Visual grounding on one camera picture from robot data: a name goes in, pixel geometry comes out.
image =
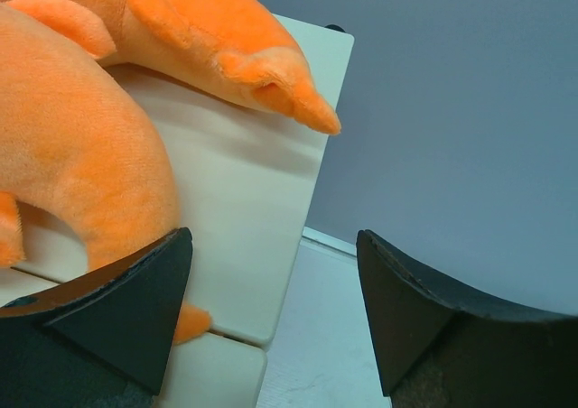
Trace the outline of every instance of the orange fabric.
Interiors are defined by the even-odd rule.
[[[240,106],[340,131],[296,41],[257,0],[72,1],[98,14],[117,45],[103,66],[132,62]]]
[[[78,43],[96,60],[111,56],[117,51],[115,42],[100,17],[76,2],[10,0],[6,3]]]
[[[60,1],[62,7],[53,10],[91,14]],[[85,23],[95,19],[91,14]],[[64,27],[67,36],[82,37],[82,30]],[[90,39],[96,43],[92,51],[102,50],[100,42],[111,43],[107,31]],[[16,201],[67,223],[86,247],[89,270],[179,226],[177,189],[159,134],[144,110],[80,48],[89,41],[73,41],[0,5],[1,266],[23,258]],[[175,341],[198,336],[209,322],[205,311],[184,305]]]

